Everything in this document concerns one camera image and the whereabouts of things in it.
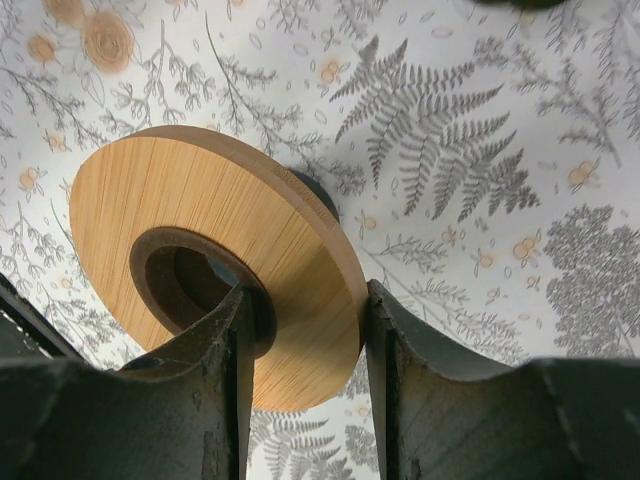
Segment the dark inner ring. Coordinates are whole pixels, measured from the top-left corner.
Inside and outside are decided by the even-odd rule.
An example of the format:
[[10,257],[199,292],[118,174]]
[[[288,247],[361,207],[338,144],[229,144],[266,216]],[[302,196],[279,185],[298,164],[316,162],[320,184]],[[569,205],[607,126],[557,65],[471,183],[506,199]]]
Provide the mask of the dark inner ring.
[[174,227],[146,231],[129,257],[133,283],[158,321],[178,335],[214,310],[237,283],[247,287],[256,319],[256,358],[276,336],[269,294],[254,273],[217,243]]

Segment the botanical wallpaper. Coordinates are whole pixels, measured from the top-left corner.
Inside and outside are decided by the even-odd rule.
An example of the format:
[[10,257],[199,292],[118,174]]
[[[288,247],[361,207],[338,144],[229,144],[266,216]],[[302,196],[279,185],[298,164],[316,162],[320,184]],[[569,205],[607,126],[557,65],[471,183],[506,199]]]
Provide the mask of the botanical wallpaper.
[[[640,0],[0,0],[0,268],[92,364],[141,349],[74,253],[106,143],[221,131],[315,177],[367,278],[488,357],[640,352]],[[378,478],[366,366],[254,412],[249,478]]]

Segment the wood grain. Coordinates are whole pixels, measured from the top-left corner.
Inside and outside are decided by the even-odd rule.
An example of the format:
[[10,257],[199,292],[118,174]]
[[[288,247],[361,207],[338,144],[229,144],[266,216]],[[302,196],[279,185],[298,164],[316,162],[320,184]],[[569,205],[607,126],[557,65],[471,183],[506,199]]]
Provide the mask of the wood grain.
[[240,141],[184,126],[138,132],[82,165],[75,247],[102,301],[147,350],[171,334],[138,295],[129,252],[158,226],[216,241],[269,292],[278,332],[256,360],[254,407],[301,410],[340,391],[361,350],[367,289],[348,239],[302,182]]

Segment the wooden ring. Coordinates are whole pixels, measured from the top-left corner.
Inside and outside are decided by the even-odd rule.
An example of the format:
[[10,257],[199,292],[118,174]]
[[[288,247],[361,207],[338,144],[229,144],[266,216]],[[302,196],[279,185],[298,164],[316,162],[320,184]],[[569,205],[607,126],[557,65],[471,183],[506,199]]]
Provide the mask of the wooden ring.
[[339,392],[362,348],[362,269],[331,212],[292,173],[225,135],[156,127],[109,144],[71,193],[80,262],[123,328],[146,350],[172,338],[135,286],[130,256],[158,227],[230,252],[267,291],[277,331],[255,363],[253,406],[302,410]]

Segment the orange flower print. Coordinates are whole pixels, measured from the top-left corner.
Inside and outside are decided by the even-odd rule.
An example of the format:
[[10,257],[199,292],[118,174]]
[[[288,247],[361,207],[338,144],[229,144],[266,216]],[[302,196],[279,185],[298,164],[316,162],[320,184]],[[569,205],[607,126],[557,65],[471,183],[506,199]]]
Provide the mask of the orange flower print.
[[133,54],[133,35],[115,13],[97,12],[84,26],[83,43],[87,56],[98,70],[120,73],[129,65]]
[[451,225],[449,225],[447,229],[444,232],[442,232],[442,235],[440,235],[440,238],[442,238],[442,241],[444,243],[451,244],[452,247],[456,246],[457,237],[458,237],[458,232],[453,228],[451,228]]
[[82,0],[44,0],[45,10],[58,23],[81,29],[84,23]]
[[326,84],[333,83],[338,79],[338,73],[340,73],[340,65],[337,61],[331,60],[320,72],[320,78]]
[[48,130],[44,131],[44,140],[49,145],[49,148],[52,152],[68,152],[69,147],[67,147],[66,138],[63,134],[59,132],[50,132]]
[[371,400],[366,400],[365,403],[361,403],[360,405],[356,405],[353,407],[353,410],[349,408],[344,412],[347,417],[357,416],[361,418],[362,423],[366,424],[370,418],[372,418],[371,414]]
[[360,210],[360,216],[356,216],[354,218],[360,223],[360,240],[364,240],[365,230],[375,230],[378,226],[376,218],[365,214],[364,210]]
[[[58,279],[58,285],[66,290],[69,295],[72,295],[72,292],[79,292],[80,289],[73,284],[73,279],[67,276],[62,276]],[[52,285],[54,288],[57,288],[58,285],[55,283]]]
[[493,267],[498,259],[490,252],[483,252],[481,249],[478,249],[477,255],[471,255],[471,258],[476,261],[476,265],[473,269],[473,275],[478,278],[478,274],[480,273],[481,268],[491,268]]
[[569,173],[569,187],[576,193],[582,187],[600,187],[600,176],[596,173],[596,169],[600,166],[600,160],[595,162],[582,162],[579,166],[571,170]]
[[366,228],[367,230],[373,230],[374,228],[376,228],[377,224],[378,222],[373,217],[365,217],[364,219],[364,228]]
[[526,237],[513,247],[513,256],[516,257],[517,260],[520,260],[522,268],[528,264],[531,264],[535,268],[538,267],[536,256],[540,255],[537,247],[541,240],[542,232],[538,230],[535,235]]
[[39,167],[30,167],[20,174],[18,181],[20,182],[20,190],[26,193],[27,202],[31,201],[31,197],[37,194],[44,195],[44,190],[38,183],[38,180],[47,174],[46,170],[40,170]]
[[43,65],[52,62],[56,58],[56,47],[53,41],[39,33],[29,38],[27,49],[31,58]]

